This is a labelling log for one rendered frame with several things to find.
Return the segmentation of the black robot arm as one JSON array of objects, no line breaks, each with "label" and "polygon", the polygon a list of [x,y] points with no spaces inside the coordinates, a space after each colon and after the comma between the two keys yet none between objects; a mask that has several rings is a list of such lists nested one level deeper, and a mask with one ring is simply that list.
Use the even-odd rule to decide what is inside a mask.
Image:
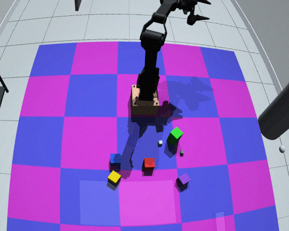
[{"label": "black robot arm", "polygon": [[[156,67],[157,55],[161,46],[164,45],[167,29],[165,23],[170,12],[179,7],[180,0],[160,0],[161,6],[153,13],[151,20],[144,24],[140,40],[141,46],[145,49],[145,65],[139,73],[136,88],[139,89],[139,100],[153,101],[153,94],[156,92],[159,83],[159,68]],[[186,8],[192,9],[197,5],[197,0],[185,0],[182,3]],[[164,25],[165,33],[148,30],[153,22]]]}]

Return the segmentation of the green block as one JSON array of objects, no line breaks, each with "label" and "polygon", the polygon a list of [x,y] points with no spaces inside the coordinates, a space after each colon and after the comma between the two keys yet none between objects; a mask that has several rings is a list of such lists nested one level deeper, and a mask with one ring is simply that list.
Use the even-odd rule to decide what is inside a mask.
[{"label": "green block", "polygon": [[174,146],[179,140],[175,143],[175,142],[168,136],[168,137],[167,137],[167,141],[168,141],[172,146]]},{"label": "green block", "polygon": [[173,131],[170,132],[169,137],[176,143],[182,135],[182,131],[176,127]]}]

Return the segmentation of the red block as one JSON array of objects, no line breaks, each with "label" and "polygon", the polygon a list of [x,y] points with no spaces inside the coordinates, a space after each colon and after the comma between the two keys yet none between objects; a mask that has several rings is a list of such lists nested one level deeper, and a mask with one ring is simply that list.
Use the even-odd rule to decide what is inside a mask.
[{"label": "red block", "polygon": [[144,158],[144,170],[153,170],[155,167],[154,163],[155,158]]}]

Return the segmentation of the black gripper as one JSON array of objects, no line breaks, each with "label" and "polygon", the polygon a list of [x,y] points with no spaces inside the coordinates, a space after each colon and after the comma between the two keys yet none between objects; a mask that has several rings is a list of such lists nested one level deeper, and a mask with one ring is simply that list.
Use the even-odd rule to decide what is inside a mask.
[{"label": "black gripper", "polygon": [[[205,4],[209,4],[211,5],[211,3],[207,0],[197,0],[198,2],[202,2],[202,3],[205,3]],[[186,8],[185,6],[182,5],[182,3],[184,3],[185,0],[180,0],[180,3],[179,3],[179,10],[183,9],[183,10],[186,10],[187,12],[190,12],[190,15],[187,17],[187,24],[188,25],[193,25],[195,23],[195,21],[199,21],[199,20],[208,20],[209,18],[207,17],[204,17],[204,16],[200,16],[200,15],[194,15],[194,11],[195,11],[195,6],[193,6],[192,9],[189,9],[189,8]],[[210,20],[210,19],[209,19]]]}]

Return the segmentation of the yellow cube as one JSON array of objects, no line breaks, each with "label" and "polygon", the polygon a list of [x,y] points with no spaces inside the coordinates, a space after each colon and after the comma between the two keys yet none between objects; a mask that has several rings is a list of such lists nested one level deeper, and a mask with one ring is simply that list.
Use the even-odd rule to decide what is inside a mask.
[{"label": "yellow cube", "polygon": [[118,174],[115,171],[112,171],[112,173],[109,175],[108,180],[112,183],[114,183],[115,185],[118,183],[118,181],[121,179],[121,175]]}]

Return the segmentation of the blue block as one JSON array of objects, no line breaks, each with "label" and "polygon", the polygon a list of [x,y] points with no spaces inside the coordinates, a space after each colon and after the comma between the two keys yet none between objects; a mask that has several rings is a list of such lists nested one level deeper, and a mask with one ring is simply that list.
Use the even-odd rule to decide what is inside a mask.
[{"label": "blue block", "polygon": [[120,154],[110,154],[110,157],[111,157],[111,166],[121,165]]}]

